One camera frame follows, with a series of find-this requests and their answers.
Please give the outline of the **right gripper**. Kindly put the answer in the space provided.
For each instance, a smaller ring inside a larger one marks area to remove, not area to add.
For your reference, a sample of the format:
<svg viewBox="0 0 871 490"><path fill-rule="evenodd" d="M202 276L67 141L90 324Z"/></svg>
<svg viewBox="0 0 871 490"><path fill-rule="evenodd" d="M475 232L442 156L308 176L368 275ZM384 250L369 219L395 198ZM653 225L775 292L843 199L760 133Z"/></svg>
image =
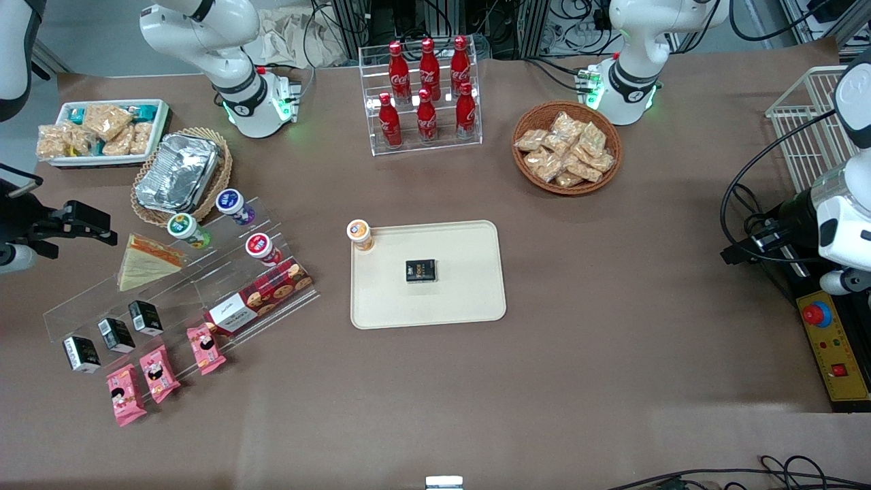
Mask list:
<svg viewBox="0 0 871 490"><path fill-rule="evenodd" d="M65 202L63 223L54 213L54 208L46 207L34 197L3 197L2 242L26 244L41 257L52 260L59 257L59 246L48 240L62 236L65 231L76 237L96 239L108 246L118 244L118 234L111 230L111 216L99 209L80 201Z"/></svg>

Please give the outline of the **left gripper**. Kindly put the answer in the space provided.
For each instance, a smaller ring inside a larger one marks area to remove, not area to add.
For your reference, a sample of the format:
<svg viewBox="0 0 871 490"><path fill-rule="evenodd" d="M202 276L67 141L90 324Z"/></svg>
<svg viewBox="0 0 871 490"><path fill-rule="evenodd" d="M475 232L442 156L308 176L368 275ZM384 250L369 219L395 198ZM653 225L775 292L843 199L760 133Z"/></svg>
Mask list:
<svg viewBox="0 0 871 490"><path fill-rule="evenodd" d="M870 221L844 196L814 205L811 189L796 193L778 206L781 230L749 233L738 241L729 230L729 246L721 251L728 265L740 263L789 263L782 253L788 241L818 241L819 256L850 269L870 270Z"/></svg>

